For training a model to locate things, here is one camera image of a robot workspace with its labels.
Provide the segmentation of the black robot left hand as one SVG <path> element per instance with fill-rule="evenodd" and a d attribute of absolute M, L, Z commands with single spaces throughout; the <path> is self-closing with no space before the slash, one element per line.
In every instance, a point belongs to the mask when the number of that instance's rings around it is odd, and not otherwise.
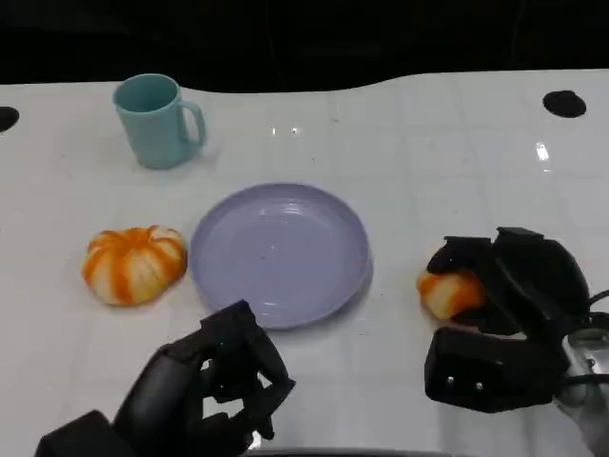
<path fill-rule="evenodd" d="M 160 347 L 120 406 L 114 429 L 139 456 L 240 456 L 295 382 L 278 349 L 239 301 Z"/>

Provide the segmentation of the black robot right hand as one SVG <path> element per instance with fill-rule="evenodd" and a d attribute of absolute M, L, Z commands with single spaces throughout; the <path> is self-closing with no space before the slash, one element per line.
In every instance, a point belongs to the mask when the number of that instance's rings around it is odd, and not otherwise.
<path fill-rule="evenodd" d="M 486 334 L 549 334 L 553 325 L 583 317 L 591 307 L 575 257 L 560 242 L 527 228 L 499 227 L 495 239 L 446 236 L 427 270 L 473 275 L 482 305 L 451 320 Z"/>

